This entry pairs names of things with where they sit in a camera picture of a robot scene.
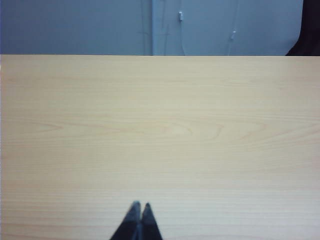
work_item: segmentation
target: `blue-gray wall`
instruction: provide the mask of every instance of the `blue-gray wall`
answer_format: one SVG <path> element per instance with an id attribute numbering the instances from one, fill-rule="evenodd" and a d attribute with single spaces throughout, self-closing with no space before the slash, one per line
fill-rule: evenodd
<path id="1" fill-rule="evenodd" d="M 302 6 L 303 0 L 157 0 L 156 54 L 285 55 L 299 37 Z"/>
<path id="2" fill-rule="evenodd" d="M 149 0 L 1 0 L 4 54 L 151 54 Z"/>
<path id="3" fill-rule="evenodd" d="M 150 55 L 153 45 L 155 55 L 285 55 L 303 0 L 154 3 L 152 16 L 152 0 L 1 0 L 1 52 Z"/>

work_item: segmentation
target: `table surface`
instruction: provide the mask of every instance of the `table surface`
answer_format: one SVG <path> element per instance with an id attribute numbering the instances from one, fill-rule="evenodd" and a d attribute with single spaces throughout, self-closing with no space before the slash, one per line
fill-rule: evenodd
<path id="1" fill-rule="evenodd" d="M 3 240 L 320 239 L 320 58 L 1 56 Z"/>

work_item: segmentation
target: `wood grain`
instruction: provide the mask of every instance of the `wood grain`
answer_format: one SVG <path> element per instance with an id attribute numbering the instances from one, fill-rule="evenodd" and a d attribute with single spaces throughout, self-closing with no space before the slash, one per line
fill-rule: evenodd
<path id="1" fill-rule="evenodd" d="M 1 57 L 3 240 L 320 239 L 320 58 Z"/>

